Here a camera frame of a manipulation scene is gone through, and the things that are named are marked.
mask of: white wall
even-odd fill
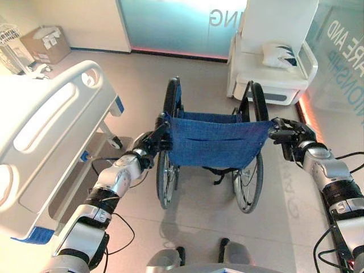
[[[71,47],[130,52],[116,0],[30,0],[44,25],[62,26]]]
[[[40,25],[36,11],[28,0],[0,0],[0,16],[7,23],[16,24],[22,34]]]

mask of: hospital bed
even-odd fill
[[[68,189],[59,193],[94,133],[101,147],[122,148],[104,119],[120,116],[120,98],[93,61],[83,61],[52,80],[25,76],[0,79],[0,232],[28,243],[47,243],[90,168],[90,160]],[[64,195],[54,215],[49,206]]]

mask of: wire basket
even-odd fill
[[[0,24],[0,46],[4,47],[11,40],[20,37],[19,28],[14,24]]]

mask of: cardboard box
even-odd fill
[[[20,40],[38,63],[56,64],[71,52],[62,28],[58,26],[39,27]]]

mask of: wheelchair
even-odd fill
[[[248,92],[251,92],[256,122],[250,122]],[[251,213],[257,205],[263,184],[260,153],[272,126],[260,84],[250,81],[239,107],[231,115],[191,113],[181,103],[178,77],[169,80],[163,111],[156,128],[168,123],[157,163],[157,196],[163,209],[177,190],[181,166],[200,166],[220,175],[219,184],[231,173],[240,210]]]

